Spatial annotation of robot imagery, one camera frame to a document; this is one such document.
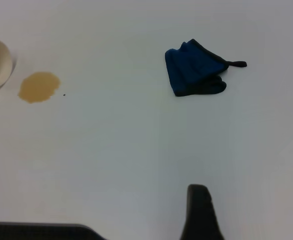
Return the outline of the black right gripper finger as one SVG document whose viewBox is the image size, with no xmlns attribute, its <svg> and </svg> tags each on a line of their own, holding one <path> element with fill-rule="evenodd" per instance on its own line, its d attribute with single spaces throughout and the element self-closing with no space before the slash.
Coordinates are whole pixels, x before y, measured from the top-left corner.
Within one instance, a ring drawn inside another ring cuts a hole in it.
<svg viewBox="0 0 293 240">
<path fill-rule="evenodd" d="M 191 184 L 187 188 L 186 220 L 182 240 L 223 240 L 208 188 Z"/>
</svg>

